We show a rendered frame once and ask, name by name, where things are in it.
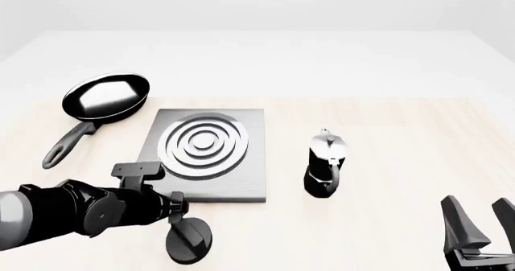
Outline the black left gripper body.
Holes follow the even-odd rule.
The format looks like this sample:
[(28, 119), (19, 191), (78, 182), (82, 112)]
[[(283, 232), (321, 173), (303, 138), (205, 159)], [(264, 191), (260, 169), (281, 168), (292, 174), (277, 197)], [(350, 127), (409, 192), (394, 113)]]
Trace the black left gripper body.
[(185, 199), (184, 193), (181, 191), (173, 191), (170, 195), (170, 215), (168, 222), (175, 224), (183, 219), (183, 216), (189, 212), (189, 202)]

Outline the round black stove knob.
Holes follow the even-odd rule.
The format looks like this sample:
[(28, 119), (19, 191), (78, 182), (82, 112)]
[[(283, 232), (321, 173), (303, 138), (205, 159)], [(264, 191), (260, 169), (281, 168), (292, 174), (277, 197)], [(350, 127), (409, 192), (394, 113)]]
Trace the round black stove knob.
[(180, 265), (192, 265), (208, 255), (212, 230), (204, 220), (189, 217), (171, 224), (166, 238), (168, 256)]

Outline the black and silver moka pot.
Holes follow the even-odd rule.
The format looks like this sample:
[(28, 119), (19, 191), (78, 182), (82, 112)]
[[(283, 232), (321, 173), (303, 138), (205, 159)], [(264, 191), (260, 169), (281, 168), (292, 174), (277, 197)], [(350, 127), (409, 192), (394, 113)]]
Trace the black and silver moka pot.
[(311, 139), (303, 177), (304, 189), (315, 198), (330, 198), (340, 185), (340, 169), (348, 157), (348, 145), (328, 129)]

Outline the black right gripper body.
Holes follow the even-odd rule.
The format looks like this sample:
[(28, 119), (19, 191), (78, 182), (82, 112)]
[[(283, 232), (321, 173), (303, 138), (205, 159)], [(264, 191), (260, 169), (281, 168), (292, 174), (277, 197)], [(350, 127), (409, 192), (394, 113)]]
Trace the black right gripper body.
[(451, 271), (515, 271), (514, 253), (482, 253), (478, 248), (443, 249)]

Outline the flat black stove plate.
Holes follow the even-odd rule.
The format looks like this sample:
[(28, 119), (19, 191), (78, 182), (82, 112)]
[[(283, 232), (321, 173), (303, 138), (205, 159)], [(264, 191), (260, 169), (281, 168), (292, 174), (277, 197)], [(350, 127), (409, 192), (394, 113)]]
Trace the flat black stove plate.
[(263, 109), (160, 109), (139, 162), (161, 162), (163, 195), (184, 193), (192, 203), (266, 201)]

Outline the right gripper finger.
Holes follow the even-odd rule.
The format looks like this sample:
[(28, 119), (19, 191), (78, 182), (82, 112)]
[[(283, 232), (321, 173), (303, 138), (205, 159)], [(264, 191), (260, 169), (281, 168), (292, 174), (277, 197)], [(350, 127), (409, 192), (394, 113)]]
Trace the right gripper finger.
[(447, 195), (441, 200), (440, 205), (445, 230), (443, 245), (445, 255), (455, 250), (480, 249), (492, 243), (470, 220), (455, 196)]
[(492, 209), (504, 229), (510, 244), (515, 244), (515, 205), (506, 198), (499, 198)]

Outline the black frying pan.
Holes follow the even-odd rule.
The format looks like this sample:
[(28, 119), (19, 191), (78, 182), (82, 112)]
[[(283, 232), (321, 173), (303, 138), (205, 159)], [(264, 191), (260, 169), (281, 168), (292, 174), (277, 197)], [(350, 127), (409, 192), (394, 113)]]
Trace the black frying pan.
[(80, 123), (69, 130), (46, 154), (43, 169), (56, 166), (74, 149), (84, 135), (94, 135), (102, 126), (122, 121), (146, 102), (150, 82), (132, 72), (113, 72), (91, 77), (72, 87), (61, 106)]

